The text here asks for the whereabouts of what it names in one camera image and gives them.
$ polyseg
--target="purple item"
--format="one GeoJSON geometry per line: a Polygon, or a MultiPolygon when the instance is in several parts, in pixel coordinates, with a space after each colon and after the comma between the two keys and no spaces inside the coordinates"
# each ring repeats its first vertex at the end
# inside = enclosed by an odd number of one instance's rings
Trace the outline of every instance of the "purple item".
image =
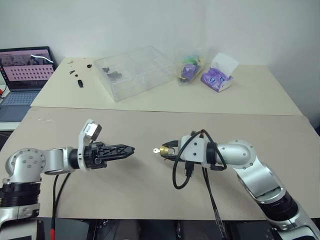
{"type": "Polygon", "coordinates": [[[181,76],[191,81],[194,75],[196,74],[196,67],[197,67],[196,65],[191,63],[185,64],[182,70],[181,76]]]}
{"type": "Polygon", "coordinates": [[[201,81],[213,90],[219,92],[223,84],[231,81],[233,77],[227,77],[223,72],[216,68],[210,68],[208,72],[205,72],[201,76],[201,81]]]}

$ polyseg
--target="beige cardboard sheet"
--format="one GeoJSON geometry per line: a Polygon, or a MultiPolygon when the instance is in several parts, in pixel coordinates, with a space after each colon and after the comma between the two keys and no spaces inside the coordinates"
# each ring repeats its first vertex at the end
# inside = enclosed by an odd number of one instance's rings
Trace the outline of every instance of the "beige cardboard sheet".
{"type": "MultiPolygon", "coordinates": [[[[58,217],[213,219],[200,167],[195,167],[184,189],[176,190],[173,163],[153,153],[153,148],[202,128],[219,143],[235,139],[252,143],[258,158],[276,172],[306,212],[320,217],[319,137],[304,116],[33,107],[0,153],[0,178],[6,177],[6,159],[19,149],[77,147],[78,134],[88,118],[103,127],[99,141],[133,146],[135,154],[111,161],[104,169],[72,173],[59,202],[58,217]]],[[[183,168],[181,164],[177,171],[179,183],[184,178],[183,168]]],[[[209,171],[209,178],[223,220],[264,218],[232,169],[209,171]]],[[[52,214],[53,181],[53,176],[43,176],[39,198],[43,217],[52,214]]]]}
{"type": "Polygon", "coordinates": [[[67,57],[32,103],[33,107],[162,111],[181,113],[302,115],[265,65],[240,65],[230,88],[216,92],[199,76],[184,86],[173,80],[114,102],[98,80],[93,58],[67,57]],[[78,86],[78,79],[83,88],[78,86]]]}

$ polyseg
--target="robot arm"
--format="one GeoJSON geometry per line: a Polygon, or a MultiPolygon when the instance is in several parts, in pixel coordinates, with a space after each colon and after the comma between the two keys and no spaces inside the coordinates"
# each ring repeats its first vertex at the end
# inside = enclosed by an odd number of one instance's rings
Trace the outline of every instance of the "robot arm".
{"type": "Polygon", "coordinates": [[[41,173],[58,175],[72,173],[76,169],[89,171],[105,168],[107,161],[124,159],[134,153],[133,147],[123,144],[106,146],[102,142],[93,143],[101,129],[99,124],[89,119],[79,134],[78,149],[24,148],[9,157],[5,164],[9,176],[2,180],[0,188],[0,240],[16,239],[18,236],[33,236],[31,239],[37,239],[34,236],[37,236],[38,223],[32,219],[38,216],[40,210],[38,197],[41,173]]]}
{"type": "MultiPolygon", "coordinates": [[[[191,135],[187,135],[180,141],[167,142],[160,149],[155,148],[153,152],[174,161],[176,159],[174,147],[181,148],[190,137],[191,135]]],[[[234,140],[228,144],[218,144],[217,148],[225,163],[236,171],[241,185],[259,205],[280,239],[320,240],[317,226],[299,203],[290,196],[276,174],[259,161],[256,150],[251,144],[243,140],[234,140]]],[[[202,167],[211,170],[217,170],[216,164],[222,164],[216,148],[207,138],[201,136],[190,141],[179,161],[201,164],[202,167]]]]}

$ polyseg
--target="plastic storage container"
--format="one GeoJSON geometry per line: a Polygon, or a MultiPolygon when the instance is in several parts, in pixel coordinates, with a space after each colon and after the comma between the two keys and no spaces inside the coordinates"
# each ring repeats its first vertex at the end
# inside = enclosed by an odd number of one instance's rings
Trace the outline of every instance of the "plastic storage container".
{"type": "Polygon", "coordinates": [[[152,46],[95,60],[99,79],[115,102],[173,79],[170,60],[152,46]]]}

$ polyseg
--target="laptop keyboard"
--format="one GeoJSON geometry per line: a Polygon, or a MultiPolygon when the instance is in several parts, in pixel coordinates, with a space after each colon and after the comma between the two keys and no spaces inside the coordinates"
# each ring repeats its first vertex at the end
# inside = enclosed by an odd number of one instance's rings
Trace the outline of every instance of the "laptop keyboard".
{"type": "Polygon", "coordinates": [[[14,92],[6,96],[1,102],[5,105],[31,105],[39,92],[14,92]]]}

